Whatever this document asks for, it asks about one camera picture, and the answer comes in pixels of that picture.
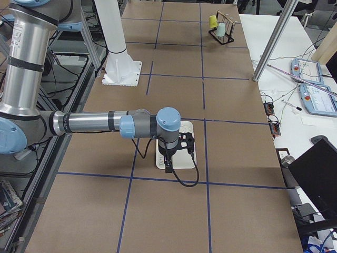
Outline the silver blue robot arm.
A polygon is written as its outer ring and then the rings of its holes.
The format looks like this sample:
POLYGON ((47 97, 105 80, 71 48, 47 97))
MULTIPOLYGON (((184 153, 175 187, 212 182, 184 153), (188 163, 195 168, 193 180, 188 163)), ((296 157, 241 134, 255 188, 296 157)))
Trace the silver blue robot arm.
POLYGON ((55 135, 119 132, 124 138, 158 140, 165 171, 181 148, 181 116, 171 107, 147 110, 64 113, 36 107, 51 31, 82 28, 80 1, 11 1, 15 22, 1 100, 1 154, 23 151, 55 135))

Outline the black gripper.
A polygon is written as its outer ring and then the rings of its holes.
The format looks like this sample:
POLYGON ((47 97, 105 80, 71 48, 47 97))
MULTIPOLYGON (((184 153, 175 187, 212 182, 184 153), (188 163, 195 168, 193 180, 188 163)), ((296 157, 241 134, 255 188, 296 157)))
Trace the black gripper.
POLYGON ((172 164, 172 156, 176 153, 176 149, 167 149, 165 150, 162 147, 158 148, 161 155, 164 157, 165 164, 165 172, 172 173, 173 172, 173 164, 172 164))

